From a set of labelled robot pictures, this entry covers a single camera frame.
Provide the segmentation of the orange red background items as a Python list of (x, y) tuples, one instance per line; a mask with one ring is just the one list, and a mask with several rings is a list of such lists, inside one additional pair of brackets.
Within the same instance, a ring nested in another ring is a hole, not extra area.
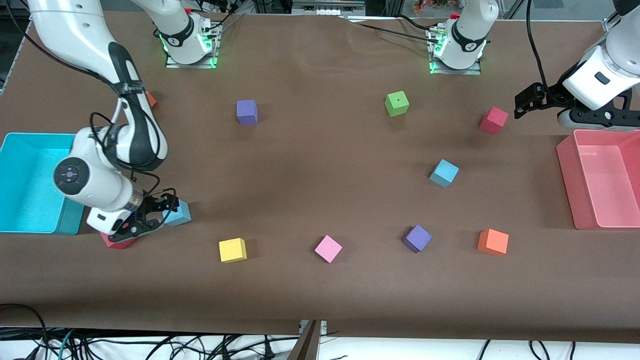
[(444, 9), (453, 4), (457, 4), (457, 0), (414, 0), (413, 13), (422, 14), (423, 12)]

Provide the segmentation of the blue foam cube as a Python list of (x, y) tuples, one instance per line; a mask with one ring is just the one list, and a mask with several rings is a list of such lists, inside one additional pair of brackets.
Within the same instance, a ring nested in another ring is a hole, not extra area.
[(429, 175), (429, 179), (437, 185), (446, 188), (451, 185), (457, 176), (459, 168), (451, 162), (441, 159)]
[(182, 224), (189, 223), (191, 220), (192, 217), (188, 204), (180, 199), (178, 210), (173, 210), (171, 220), (165, 224), (171, 227), (177, 227)]

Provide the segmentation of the purple foam cube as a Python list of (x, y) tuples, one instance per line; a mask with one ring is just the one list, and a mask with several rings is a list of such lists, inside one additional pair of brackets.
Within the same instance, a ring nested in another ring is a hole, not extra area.
[(256, 101), (254, 99), (238, 100), (236, 104), (236, 116), (240, 125), (257, 125), (259, 120)]
[(421, 225), (416, 224), (402, 239), (402, 243), (412, 253), (417, 254), (425, 250), (425, 247), (433, 239), (433, 236)]

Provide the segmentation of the red foam cube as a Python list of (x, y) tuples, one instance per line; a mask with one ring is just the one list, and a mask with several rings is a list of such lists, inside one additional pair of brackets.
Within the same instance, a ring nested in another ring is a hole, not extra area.
[(492, 106), (480, 121), (480, 129), (491, 134), (498, 134), (506, 124), (509, 114), (502, 109)]
[(135, 243), (135, 241), (137, 241), (136, 238), (131, 238), (125, 241), (113, 242), (112, 240), (110, 240), (108, 234), (105, 234), (102, 232), (100, 233), (100, 236), (102, 237), (106, 246), (110, 249), (126, 249), (128, 248), (128, 246), (132, 245), (133, 243)]

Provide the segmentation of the dark frame post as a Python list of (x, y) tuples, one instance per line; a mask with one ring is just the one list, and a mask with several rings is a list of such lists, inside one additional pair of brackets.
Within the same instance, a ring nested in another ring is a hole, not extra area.
[(321, 340), (321, 320), (310, 320), (286, 360), (317, 360)]

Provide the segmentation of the pink foam cube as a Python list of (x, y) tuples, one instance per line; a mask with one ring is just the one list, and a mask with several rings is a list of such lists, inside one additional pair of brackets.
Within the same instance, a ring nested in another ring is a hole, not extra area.
[(320, 256), (327, 264), (331, 264), (343, 247), (329, 235), (325, 235), (314, 248), (314, 253)]

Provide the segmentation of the pink plastic bin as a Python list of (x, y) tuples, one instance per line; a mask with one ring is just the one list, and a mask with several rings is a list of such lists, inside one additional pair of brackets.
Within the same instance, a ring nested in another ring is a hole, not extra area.
[(640, 231), (640, 130), (577, 129), (555, 149), (574, 228)]

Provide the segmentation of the cyan plastic bin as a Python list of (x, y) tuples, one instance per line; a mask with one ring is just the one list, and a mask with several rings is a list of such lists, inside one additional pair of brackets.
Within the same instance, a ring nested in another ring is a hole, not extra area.
[(54, 183), (74, 134), (11, 132), (0, 146), (0, 234), (76, 235), (84, 205)]

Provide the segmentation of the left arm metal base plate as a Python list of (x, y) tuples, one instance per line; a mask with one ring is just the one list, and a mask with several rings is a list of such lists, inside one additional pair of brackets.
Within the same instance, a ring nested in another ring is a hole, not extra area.
[(441, 58), (439, 58), (436, 53), (441, 51), (447, 43), (448, 39), (446, 34), (446, 30), (440, 25), (445, 25), (444, 22), (438, 23), (437, 26), (430, 26), (428, 30), (425, 30), (425, 35), (427, 39), (435, 40), (435, 43), (430, 43), (427, 46), (427, 50), (429, 52), (429, 71), (433, 74), (441, 74), (441, 75), (473, 75), (478, 76), (482, 74), (482, 64), (480, 58), (482, 57), (482, 51), (478, 53), (478, 57), (469, 68), (465, 69), (455, 69), (448, 65), (446, 65)]

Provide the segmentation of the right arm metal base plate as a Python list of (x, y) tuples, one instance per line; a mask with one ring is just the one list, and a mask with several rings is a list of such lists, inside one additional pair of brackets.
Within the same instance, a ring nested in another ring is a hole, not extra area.
[(166, 68), (174, 69), (215, 69), (218, 65), (223, 27), (219, 26), (208, 30), (203, 34), (192, 36), (185, 46), (179, 48), (179, 60), (193, 60), (190, 63), (181, 63), (172, 55), (176, 51), (169, 50), (164, 43), (163, 50), (166, 55)]

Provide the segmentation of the grey power strip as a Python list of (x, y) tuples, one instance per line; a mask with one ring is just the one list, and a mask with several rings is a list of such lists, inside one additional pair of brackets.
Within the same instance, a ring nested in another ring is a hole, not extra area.
[(365, 0), (292, 0), (293, 15), (366, 16)]

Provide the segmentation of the green foam cube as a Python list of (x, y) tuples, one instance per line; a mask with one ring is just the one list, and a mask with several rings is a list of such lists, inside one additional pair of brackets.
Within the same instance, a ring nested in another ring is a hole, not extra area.
[(410, 103), (404, 91), (396, 91), (386, 95), (384, 105), (390, 117), (397, 117), (406, 114)]

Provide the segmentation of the brown table cover sheet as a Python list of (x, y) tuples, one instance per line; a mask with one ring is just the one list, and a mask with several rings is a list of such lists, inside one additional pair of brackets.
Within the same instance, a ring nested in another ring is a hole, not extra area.
[[(539, 79), (526, 26), (494, 24), (479, 76), (432, 74), (416, 39), (329, 16), (243, 16), (215, 69), (168, 69), (143, 12), (107, 11), (167, 137), (157, 174), (192, 221), (123, 250), (78, 235), (0, 234), (0, 304), (50, 327), (341, 337), (640, 343), (640, 231), (573, 226), (555, 109), (491, 135), (491, 107)], [(405, 114), (386, 96), (404, 91)], [(255, 100), (258, 124), (238, 122)], [(444, 159), (448, 187), (429, 179)], [(432, 240), (402, 242), (419, 224)], [(482, 231), (507, 253), (478, 251)], [(332, 263), (314, 249), (329, 235)], [(220, 260), (218, 243), (246, 242)]]

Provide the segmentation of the yellow foam cube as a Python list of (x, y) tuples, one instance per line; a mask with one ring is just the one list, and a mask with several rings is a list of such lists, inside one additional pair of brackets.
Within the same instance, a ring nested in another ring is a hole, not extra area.
[(240, 237), (220, 241), (218, 248), (220, 261), (224, 264), (248, 259), (246, 242)]

